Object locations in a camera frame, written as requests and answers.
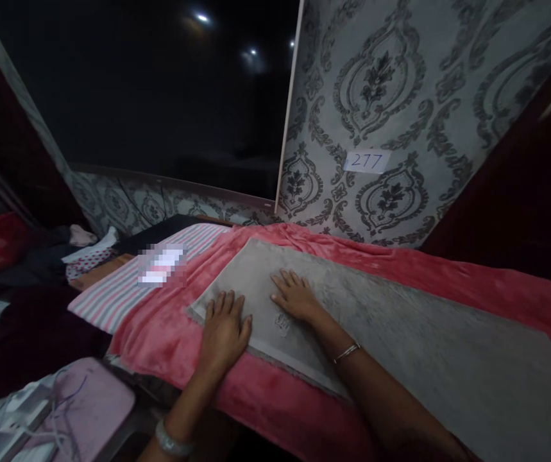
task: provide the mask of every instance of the left hand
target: left hand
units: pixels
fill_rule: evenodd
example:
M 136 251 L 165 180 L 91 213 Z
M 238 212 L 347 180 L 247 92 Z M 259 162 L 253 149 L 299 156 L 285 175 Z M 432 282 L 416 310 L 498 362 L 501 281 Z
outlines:
M 217 301 L 207 305 L 198 368 L 222 379 L 248 346 L 251 334 L 251 315 L 240 323 L 245 297 L 235 301 L 233 291 L 222 292 Z

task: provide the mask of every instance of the gray patterned wall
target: gray patterned wall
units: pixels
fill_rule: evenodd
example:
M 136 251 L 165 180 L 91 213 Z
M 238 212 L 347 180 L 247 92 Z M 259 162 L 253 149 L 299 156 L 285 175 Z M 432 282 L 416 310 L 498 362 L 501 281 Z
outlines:
M 182 213 L 419 246 L 551 72 L 551 2 L 307 2 L 277 216 L 73 173 L 1 44 L 0 68 L 100 234 Z M 393 151 L 389 169 L 344 172 L 354 148 Z

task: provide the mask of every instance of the fleece blanket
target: fleece blanket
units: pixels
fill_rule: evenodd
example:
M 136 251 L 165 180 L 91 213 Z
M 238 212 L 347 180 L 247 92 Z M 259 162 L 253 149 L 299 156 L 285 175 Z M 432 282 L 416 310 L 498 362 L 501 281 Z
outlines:
M 355 243 L 280 223 L 220 235 L 188 263 L 185 287 L 164 286 L 134 307 L 115 333 L 113 353 L 137 372 L 183 388 L 196 367 L 201 339 L 201 327 L 185 309 L 251 237 L 518 321 L 551 339 L 551 281 L 410 249 Z M 228 374 L 215 406 L 306 461 L 376 457 L 371 433 L 353 406 L 249 354 Z

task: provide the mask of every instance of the pink striped pillowcase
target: pink striped pillowcase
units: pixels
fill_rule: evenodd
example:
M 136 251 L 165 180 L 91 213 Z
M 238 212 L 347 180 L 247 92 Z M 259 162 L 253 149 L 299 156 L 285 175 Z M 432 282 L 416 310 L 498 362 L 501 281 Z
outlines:
M 187 261 L 203 253 L 230 228 L 209 223 L 192 225 L 161 244 L 185 244 Z M 154 287 L 138 287 L 138 259 L 133 259 L 76 297 L 68 310 L 97 328 L 114 334 L 128 314 Z

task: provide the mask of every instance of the gray rug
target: gray rug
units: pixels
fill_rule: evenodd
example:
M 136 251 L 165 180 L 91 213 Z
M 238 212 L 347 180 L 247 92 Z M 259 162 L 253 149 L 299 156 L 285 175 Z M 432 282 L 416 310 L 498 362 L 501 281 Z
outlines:
M 347 398 L 311 332 L 270 299 L 280 268 L 444 426 L 486 461 L 551 460 L 551 341 L 542 332 L 346 266 L 255 239 L 188 310 L 222 290 L 246 297 L 250 352 Z

